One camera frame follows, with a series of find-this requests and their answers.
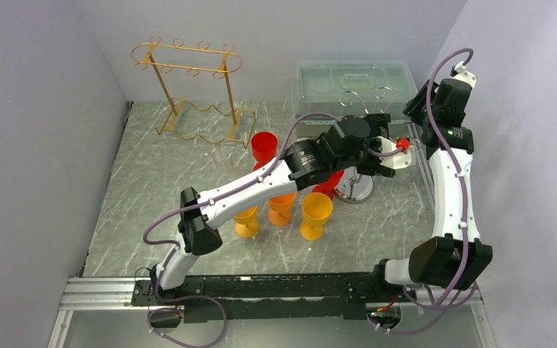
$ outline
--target red cup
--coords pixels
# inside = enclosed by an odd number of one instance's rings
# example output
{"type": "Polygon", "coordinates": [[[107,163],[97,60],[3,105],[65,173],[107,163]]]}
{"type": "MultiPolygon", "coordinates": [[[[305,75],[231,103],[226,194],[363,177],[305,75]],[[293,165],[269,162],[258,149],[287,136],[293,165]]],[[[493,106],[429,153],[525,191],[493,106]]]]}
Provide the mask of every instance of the red cup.
{"type": "Polygon", "coordinates": [[[313,192],[321,192],[330,199],[334,199],[334,188],[340,182],[343,174],[344,170],[332,174],[330,176],[330,179],[328,179],[325,183],[320,183],[317,186],[313,187],[313,192]]]}
{"type": "Polygon", "coordinates": [[[263,165],[276,156],[279,140],[270,132],[259,132],[251,138],[251,151],[257,163],[263,165]]]}

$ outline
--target plastic container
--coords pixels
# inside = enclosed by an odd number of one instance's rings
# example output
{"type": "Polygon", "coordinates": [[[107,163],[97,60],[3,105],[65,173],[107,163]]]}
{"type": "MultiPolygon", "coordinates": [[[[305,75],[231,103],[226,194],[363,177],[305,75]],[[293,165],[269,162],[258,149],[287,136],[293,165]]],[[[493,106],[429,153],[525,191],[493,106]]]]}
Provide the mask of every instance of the plastic container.
{"type": "MultiPolygon", "coordinates": [[[[298,63],[292,85],[294,116],[323,111],[334,115],[364,115],[380,109],[392,116],[392,123],[408,123],[405,104],[417,93],[406,62],[400,60],[298,63]]],[[[333,121],[312,117],[296,128],[299,137],[316,137],[333,121]]]]}

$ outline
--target black wire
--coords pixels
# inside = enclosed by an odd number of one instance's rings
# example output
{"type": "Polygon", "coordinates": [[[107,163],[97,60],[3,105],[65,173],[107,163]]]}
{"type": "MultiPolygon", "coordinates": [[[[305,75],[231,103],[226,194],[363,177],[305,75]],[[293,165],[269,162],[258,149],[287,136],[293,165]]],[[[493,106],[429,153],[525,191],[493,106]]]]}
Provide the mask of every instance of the black wire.
{"type": "Polygon", "coordinates": [[[139,287],[139,288],[141,288],[141,286],[140,286],[140,284],[138,284],[138,280],[136,279],[136,276],[138,275],[138,272],[139,272],[140,270],[147,270],[149,274],[150,274],[150,272],[151,272],[151,269],[148,268],[148,267],[140,267],[140,268],[138,268],[138,269],[136,270],[136,272],[133,274],[133,282],[134,282],[134,283],[136,284],[136,286],[139,287]]]}

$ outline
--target gray marble countertop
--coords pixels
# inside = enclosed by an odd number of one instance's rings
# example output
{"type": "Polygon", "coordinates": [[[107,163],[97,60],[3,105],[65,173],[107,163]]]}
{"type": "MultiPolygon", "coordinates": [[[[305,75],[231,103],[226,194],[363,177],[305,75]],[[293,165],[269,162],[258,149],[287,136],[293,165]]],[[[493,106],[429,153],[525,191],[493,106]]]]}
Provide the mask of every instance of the gray marble countertop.
{"type": "MultiPolygon", "coordinates": [[[[218,106],[228,109],[225,102],[218,106]]],[[[287,101],[243,101],[236,107],[256,109],[255,131],[271,131],[279,143],[294,119],[287,101]]],[[[163,124],[169,111],[167,102],[133,104],[86,260],[85,277],[131,276],[136,269],[161,261],[170,246],[148,246],[141,237],[150,223],[179,208],[182,189],[211,189],[252,171],[255,161],[251,151],[241,144],[222,145],[235,165],[225,171],[215,166],[212,144],[202,139],[183,140],[167,131],[157,135],[154,128],[163,124]]],[[[176,125],[180,132],[199,131],[213,138],[228,133],[231,118],[193,111],[179,116],[176,125]]],[[[236,133],[243,136],[251,122],[251,114],[244,113],[236,133]]],[[[297,193],[292,221],[284,227],[268,221],[267,203],[259,206],[256,237],[239,237],[234,222],[227,222],[219,230],[223,246],[200,257],[190,273],[372,271],[383,258],[407,257],[412,248],[431,236],[434,222],[421,170],[409,167],[394,178],[376,178],[375,184],[373,196],[363,204],[335,199],[334,212],[317,241],[308,241],[299,232],[301,202],[311,188],[297,193]]],[[[173,238],[178,221],[178,216],[167,220],[150,239],[173,238]]]]}

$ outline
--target round metal base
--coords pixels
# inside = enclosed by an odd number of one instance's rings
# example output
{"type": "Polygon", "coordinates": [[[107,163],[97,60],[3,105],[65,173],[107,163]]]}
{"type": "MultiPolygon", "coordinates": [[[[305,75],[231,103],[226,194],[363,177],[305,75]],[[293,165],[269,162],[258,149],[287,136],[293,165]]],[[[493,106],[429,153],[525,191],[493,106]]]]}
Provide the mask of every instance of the round metal base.
{"type": "Polygon", "coordinates": [[[360,204],[372,196],[374,180],[371,176],[357,174],[354,167],[344,170],[344,175],[334,189],[334,195],[343,202],[360,204]]]}

